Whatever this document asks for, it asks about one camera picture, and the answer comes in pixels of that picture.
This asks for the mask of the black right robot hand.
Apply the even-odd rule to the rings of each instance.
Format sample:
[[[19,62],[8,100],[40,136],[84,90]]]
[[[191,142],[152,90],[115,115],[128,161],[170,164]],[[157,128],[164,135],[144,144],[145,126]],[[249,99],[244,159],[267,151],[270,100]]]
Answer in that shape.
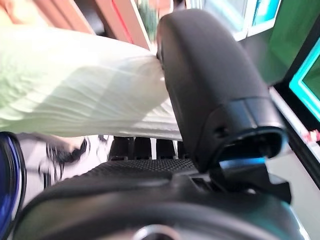
[[[15,240],[306,240],[290,184],[266,167],[287,139],[268,88],[209,13],[158,25],[157,57],[190,160],[106,162],[46,188]]]

